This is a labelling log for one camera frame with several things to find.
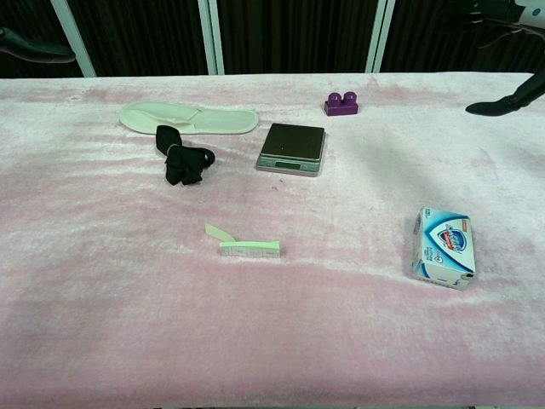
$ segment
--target purple lego brick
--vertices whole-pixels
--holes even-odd
[[[341,94],[334,92],[330,94],[327,101],[324,103],[324,111],[328,117],[335,115],[354,115],[358,113],[358,104],[356,103],[355,92],[348,91],[344,98],[341,99]]]

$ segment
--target disposable slipper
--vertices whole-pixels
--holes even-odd
[[[123,108],[119,120],[143,134],[155,134],[159,125],[171,126],[182,134],[243,134],[256,127],[257,113],[142,101]]]

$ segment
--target black curtain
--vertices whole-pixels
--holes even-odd
[[[518,34],[477,49],[483,32],[440,32],[437,12],[445,0],[397,0],[382,72],[535,72],[545,68],[545,45]]]
[[[377,0],[219,0],[228,74],[363,72]]]
[[[98,76],[207,74],[197,0],[69,0]]]
[[[70,46],[49,0],[0,0],[0,26],[25,37]],[[0,78],[82,77],[77,62],[41,64],[0,53]]]

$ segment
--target black fabric strap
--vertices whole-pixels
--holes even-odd
[[[182,146],[180,132],[171,126],[159,125],[155,141],[157,149],[167,157],[166,178],[171,185],[179,181],[184,185],[202,181],[203,169],[215,161],[215,155],[209,149]]]

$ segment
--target soap box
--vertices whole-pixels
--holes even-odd
[[[469,217],[424,207],[415,224],[414,275],[430,283],[463,290],[475,277]]]

